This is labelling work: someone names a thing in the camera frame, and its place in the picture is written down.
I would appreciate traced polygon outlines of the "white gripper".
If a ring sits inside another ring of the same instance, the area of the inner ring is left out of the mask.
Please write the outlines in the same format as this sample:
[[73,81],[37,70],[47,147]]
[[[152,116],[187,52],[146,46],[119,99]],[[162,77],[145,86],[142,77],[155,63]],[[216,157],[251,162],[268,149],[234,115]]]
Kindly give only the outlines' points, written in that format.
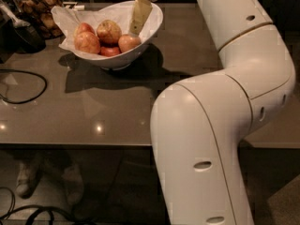
[[135,0],[133,3],[132,14],[129,24],[129,33],[136,37],[138,36],[151,14],[152,3],[157,0]]

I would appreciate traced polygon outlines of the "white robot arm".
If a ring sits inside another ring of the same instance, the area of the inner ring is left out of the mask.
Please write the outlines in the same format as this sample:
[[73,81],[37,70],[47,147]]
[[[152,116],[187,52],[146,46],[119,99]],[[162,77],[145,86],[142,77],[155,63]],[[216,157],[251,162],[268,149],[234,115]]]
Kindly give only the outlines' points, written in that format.
[[174,83],[151,113],[171,225],[254,225],[237,147],[285,106],[293,60],[258,0],[197,0],[222,64]]

